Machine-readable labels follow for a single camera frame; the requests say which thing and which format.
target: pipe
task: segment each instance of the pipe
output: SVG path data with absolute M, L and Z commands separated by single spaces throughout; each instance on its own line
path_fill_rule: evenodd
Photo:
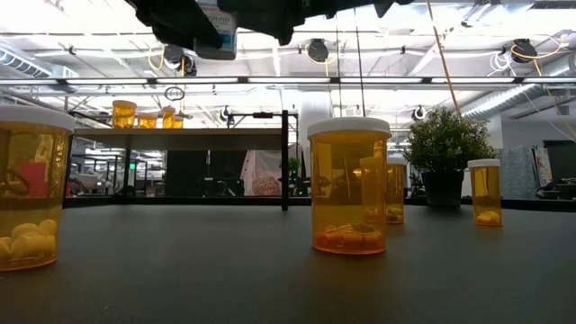
M 39 106 L 39 107 L 48 108 L 48 109 L 51 109 L 51 110 L 54 110 L 54 111 L 57 111 L 57 112 L 64 112 L 63 110 L 61 110 L 61 109 L 59 109 L 59 108 L 57 108 L 57 107 L 55 107 L 55 106 L 53 106 L 53 105 L 51 105 L 51 104 L 44 103 L 44 102 L 42 102 L 42 101 L 40 101 L 40 100 L 36 100 L 36 99 L 34 99 L 34 98 L 26 95 L 26 94 L 18 94 L 17 92 L 14 92 L 14 91 L 12 91 L 12 90 L 6 89 L 6 88 L 4 88 L 4 87 L 0 87 L 0 92 L 1 92 L 1 93 L 4 93 L 4 94 L 7 94 L 7 95 L 11 95 L 11 96 L 13 96 L 13 97 L 15 97 L 15 98 L 18 98 L 18 99 L 20 99 L 20 100 L 22 100 L 22 101 L 24 101 L 24 102 L 26 102 L 26 103 L 28 103 L 28 104 L 34 104 L 34 105 L 37 105 L 37 106 Z
M 542 68 L 546 77 L 576 77 L 576 51 Z M 538 77 L 536 72 L 531 77 Z M 544 85 L 519 85 L 502 92 L 487 94 L 462 108 L 464 116 L 486 119 L 510 108 L 525 104 L 545 94 Z

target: yellow cable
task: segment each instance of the yellow cable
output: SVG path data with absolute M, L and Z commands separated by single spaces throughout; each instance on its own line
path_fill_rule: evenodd
M 540 67 L 538 66 L 538 62 L 535 59 L 534 60 L 534 65 L 536 67 L 536 71 L 538 72 L 538 75 L 541 77 L 542 76 L 542 71 L 540 70 Z M 558 104 L 556 104 L 556 97 L 552 96 L 552 93 L 550 92 L 550 90 L 548 88 L 546 88 L 546 92 L 548 93 L 548 95 L 550 97 L 553 98 L 553 104 L 554 104 L 554 108 L 556 108 L 556 111 L 558 112 L 558 115 L 562 116 L 562 114 L 560 113 L 560 108 L 558 108 Z M 566 127 L 568 128 L 568 130 L 570 130 L 570 132 L 572 133 L 572 135 L 576 136 L 576 131 L 574 131 L 572 129 L 572 127 L 570 126 L 570 124 L 566 121 L 565 118 L 562 118 L 562 121 L 564 122 L 564 124 L 566 125 Z
M 162 47 L 162 57 L 160 58 L 160 66 L 156 67 L 154 66 L 154 64 L 152 64 L 152 48 L 149 49 L 148 51 L 148 64 L 150 65 L 151 68 L 155 69 L 156 71 L 162 69 L 162 67 L 164 66 L 164 49 L 165 47 Z
M 514 55 L 519 56 L 519 57 L 524 58 L 524 59 L 544 59 L 544 58 L 547 58 L 547 57 L 549 57 L 549 56 L 552 56 L 552 55 L 558 53 L 558 51 L 562 49 L 562 44 L 563 44 L 563 43 L 564 43 L 564 37 L 561 37 L 561 38 L 560 38 L 560 43 L 558 44 L 558 47 L 556 48 L 555 51 L 553 51 L 552 53 L 548 53 L 548 54 L 544 54 L 544 55 L 536 56 L 536 57 L 528 56 L 528 55 L 524 55 L 524 54 L 520 54 L 520 53 L 515 52 L 514 49 L 517 47 L 517 45 L 512 45 L 512 48 L 510 49 L 510 51 L 511 51 Z
M 430 13 L 430 20 L 432 21 L 432 27 L 434 28 L 434 36 L 436 36 L 436 45 L 440 51 L 440 58 L 442 59 L 442 67 L 444 68 L 444 73 L 446 75 L 446 81 L 448 81 L 448 88 L 450 88 L 450 95 L 452 96 L 452 101 L 454 102 L 454 107 L 458 112 L 458 116 L 462 118 L 462 113 L 460 112 L 460 106 L 456 101 L 456 95 L 454 93 L 454 88 L 452 87 L 452 81 L 450 80 L 450 73 L 448 72 L 448 66 L 446 65 L 446 59 L 444 58 L 444 51 L 442 50 L 442 45 L 440 44 L 440 36 L 438 36 L 438 30 L 434 24 L 434 15 L 432 14 L 432 4 L 430 0 L 426 0 L 428 5 L 428 12 Z

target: wall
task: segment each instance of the wall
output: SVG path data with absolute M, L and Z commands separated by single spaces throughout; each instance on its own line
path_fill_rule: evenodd
M 563 122 L 553 121 L 553 124 L 564 133 L 572 135 Z M 576 122 L 572 121 L 569 124 L 576 131 Z M 547 121 L 502 121 L 502 138 L 504 149 L 513 149 L 521 145 L 543 146 L 544 140 L 567 140 Z

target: desk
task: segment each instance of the desk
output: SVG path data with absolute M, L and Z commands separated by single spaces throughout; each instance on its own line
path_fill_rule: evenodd
M 574 323 L 576 214 L 407 206 L 388 250 L 311 248 L 311 208 L 64 210 L 55 265 L 0 273 L 12 323 Z

